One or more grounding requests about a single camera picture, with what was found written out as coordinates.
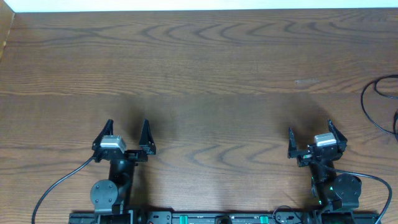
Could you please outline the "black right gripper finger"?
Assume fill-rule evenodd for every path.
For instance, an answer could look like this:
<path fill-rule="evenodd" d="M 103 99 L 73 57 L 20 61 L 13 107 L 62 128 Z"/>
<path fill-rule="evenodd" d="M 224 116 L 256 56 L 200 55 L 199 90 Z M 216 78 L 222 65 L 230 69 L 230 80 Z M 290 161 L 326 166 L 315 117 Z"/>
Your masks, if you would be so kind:
<path fill-rule="evenodd" d="M 288 153 L 287 153 L 287 157 L 289 159 L 293 159 L 298 157 L 300 154 L 300 151 L 298 149 L 296 140 L 295 140 L 295 136 L 294 136 L 294 132 L 292 131 L 292 128 L 289 128 L 289 146 L 288 146 Z"/>
<path fill-rule="evenodd" d="M 345 152 L 345 149 L 347 147 L 347 142 L 348 140 L 345 138 L 345 136 L 336 128 L 336 126 L 333 124 L 332 120 L 328 120 L 328 129 L 329 131 L 333 134 L 333 136 L 336 139 L 336 144 L 338 146 L 338 150 L 340 152 Z"/>

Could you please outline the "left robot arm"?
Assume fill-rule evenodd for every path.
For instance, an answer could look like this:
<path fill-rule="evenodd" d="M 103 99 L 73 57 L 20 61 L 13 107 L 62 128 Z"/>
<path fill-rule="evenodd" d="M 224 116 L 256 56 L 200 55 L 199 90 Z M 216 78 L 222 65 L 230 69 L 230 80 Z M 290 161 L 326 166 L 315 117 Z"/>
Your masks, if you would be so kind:
<path fill-rule="evenodd" d="M 135 167 L 156 154 L 149 120 L 143 122 L 139 149 L 128 150 L 123 138 L 113 134 L 113 120 L 109 119 L 93 141 L 92 150 L 95 162 L 110 163 L 108 178 L 95 183 L 90 191 L 95 223 L 145 223 L 145 213 L 130 208 L 129 203 Z"/>

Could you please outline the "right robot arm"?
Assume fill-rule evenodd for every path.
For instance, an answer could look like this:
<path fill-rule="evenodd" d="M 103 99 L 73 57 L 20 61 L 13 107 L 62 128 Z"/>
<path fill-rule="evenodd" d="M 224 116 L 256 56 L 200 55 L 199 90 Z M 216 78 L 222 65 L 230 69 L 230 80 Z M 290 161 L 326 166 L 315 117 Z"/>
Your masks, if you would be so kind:
<path fill-rule="evenodd" d="M 308 167 L 312 175 L 312 194 L 320 208 L 301 216 L 302 223 L 354 223 L 353 210 L 359 207 L 361 180 L 352 174 L 337 174 L 334 162 L 339 160 L 348 140 L 328 120 L 328 133 L 314 137 L 306 150 L 299 149 L 294 132 L 289 129 L 287 157 L 296 159 L 299 167 Z"/>

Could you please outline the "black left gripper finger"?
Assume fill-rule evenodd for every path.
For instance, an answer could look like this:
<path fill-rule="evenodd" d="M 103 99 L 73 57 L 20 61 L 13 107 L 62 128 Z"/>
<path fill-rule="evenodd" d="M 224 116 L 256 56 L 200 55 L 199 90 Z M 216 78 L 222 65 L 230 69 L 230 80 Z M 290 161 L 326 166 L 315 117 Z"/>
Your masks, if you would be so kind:
<path fill-rule="evenodd" d="M 150 123 L 148 119 L 144 119 L 141 137 L 139 140 L 140 148 L 149 155 L 156 155 L 156 145 L 150 131 Z"/>
<path fill-rule="evenodd" d="M 102 139 L 105 136 L 111 136 L 113 135 L 113 123 L 114 121 L 112 119 L 107 120 L 104 128 L 101 130 L 101 132 L 99 133 L 99 135 L 97 135 L 97 137 L 95 138 L 95 140 L 92 143 L 92 149 L 97 149 L 100 147 L 100 143 L 102 141 Z"/>

